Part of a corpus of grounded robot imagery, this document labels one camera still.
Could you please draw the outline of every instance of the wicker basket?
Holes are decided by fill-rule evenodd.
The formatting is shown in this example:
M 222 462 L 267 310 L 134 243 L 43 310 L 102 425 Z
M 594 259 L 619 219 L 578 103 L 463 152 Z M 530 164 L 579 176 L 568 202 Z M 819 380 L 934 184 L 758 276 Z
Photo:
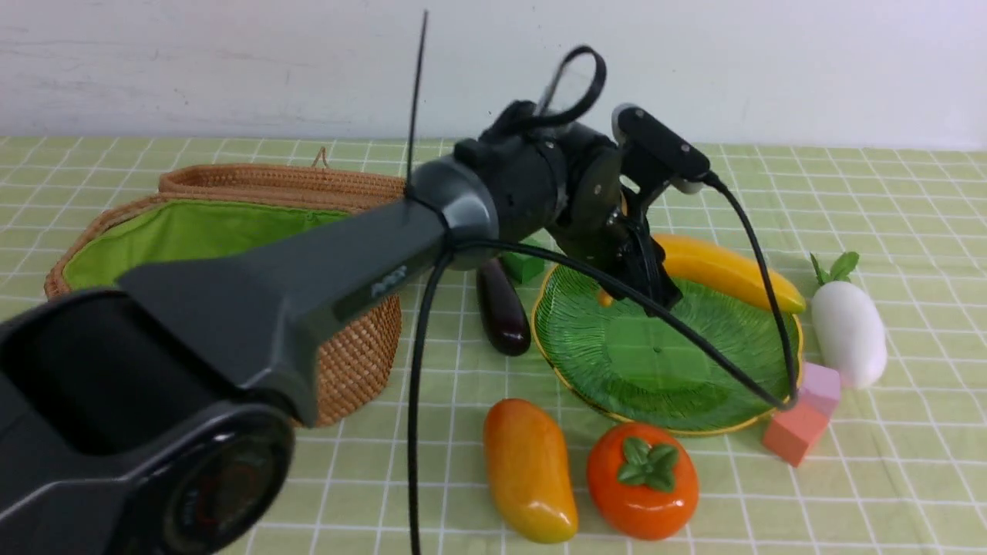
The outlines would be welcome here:
M 393 201 L 403 191 L 404 180 L 399 178 L 314 165 L 229 164 L 176 170 L 161 177 L 159 193 L 110 209 L 94 220 L 51 269 L 44 292 L 52 298 L 71 290 L 66 265 L 96 238 L 176 200 L 248 202 L 356 214 Z M 316 426 L 338 422 L 381 393 L 394 364 L 401 321 L 401 303 L 397 295 L 391 295 L 320 347 Z

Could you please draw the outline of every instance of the radish leaves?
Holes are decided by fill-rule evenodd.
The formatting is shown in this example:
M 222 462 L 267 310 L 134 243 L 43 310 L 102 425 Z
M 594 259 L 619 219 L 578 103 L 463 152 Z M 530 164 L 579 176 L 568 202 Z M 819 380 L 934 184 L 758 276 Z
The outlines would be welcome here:
M 815 278 L 820 285 L 825 285 L 830 281 L 850 281 L 850 273 L 857 267 L 857 263 L 860 261 L 861 256 L 853 251 L 848 253 L 843 253 L 840 258 L 836 259 L 833 263 L 832 268 L 829 272 L 826 272 L 819 266 L 819 261 L 816 260 L 815 255 L 809 254 L 812 259 L 812 267 L 815 270 Z

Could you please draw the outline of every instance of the table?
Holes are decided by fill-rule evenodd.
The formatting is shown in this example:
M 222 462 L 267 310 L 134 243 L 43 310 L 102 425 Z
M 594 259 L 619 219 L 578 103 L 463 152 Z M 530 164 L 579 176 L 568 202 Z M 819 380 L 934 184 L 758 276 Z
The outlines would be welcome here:
M 416 160 L 450 150 L 423 141 Z M 402 141 L 0 137 L 0 316 L 43 300 L 41 283 L 101 211 L 151 193 L 162 172 L 200 163 L 309 165 L 326 146 L 336 168 L 403 175 Z M 878 385 L 844 391 L 821 444 L 798 469 L 760 444 L 763 426 L 684 439 L 700 507 L 658 544 L 614 533 L 585 492 L 585 457 L 610 422 L 562 390 L 545 362 L 485 342 L 473 276 L 450 273 L 437 296 L 421 392 L 421 514 L 426 553 L 479 555 L 864 555 L 987 553 L 987 152 L 699 145 L 740 192 L 773 268 L 806 296 L 808 253 L 824 264 L 861 253 L 854 280 L 888 327 Z M 749 254 L 714 192 L 676 192 L 655 230 Z M 540 280 L 520 288 L 530 308 Z M 407 553 L 404 415 L 420 283 L 402 293 L 404 331 L 379 399 L 334 427 L 300 433 L 284 491 L 230 555 Z M 806 356 L 818 361 L 807 317 Z M 549 410 L 566 433 L 581 528 L 540 546 L 505 530 L 489 501 L 481 451 L 486 409 L 504 396 Z

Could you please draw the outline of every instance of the toy banana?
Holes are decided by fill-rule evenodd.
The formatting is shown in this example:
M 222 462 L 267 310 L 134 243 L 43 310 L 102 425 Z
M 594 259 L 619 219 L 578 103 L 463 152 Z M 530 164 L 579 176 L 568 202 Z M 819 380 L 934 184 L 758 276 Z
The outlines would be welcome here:
M 763 310 L 771 310 L 757 262 L 716 243 L 688 235 L 655 234 L 652 238 L 665 251 L 665 270 L 673 278 L 687 279 Z M 782 312 L 799 314 L 805 298 L 784 276 L 768 271 Z M 604 290 L 597 293 L 602 306 L 613 298 Z

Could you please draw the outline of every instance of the black circular lens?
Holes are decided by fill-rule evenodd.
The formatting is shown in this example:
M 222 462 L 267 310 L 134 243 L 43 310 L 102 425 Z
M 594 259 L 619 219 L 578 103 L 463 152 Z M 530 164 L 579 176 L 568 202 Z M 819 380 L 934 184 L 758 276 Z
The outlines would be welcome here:
M 215 453 L 180 493 L 179 533 L 209 541 L 228 532 L 257 507 L 273 476 L 270 448 L 249 438 Z
M 269 436 L 218 437 L 212 446 L 169 503 L 165 538 L 182 553 L 225 546 L 250 529 L 280 490 L 290 456 Z

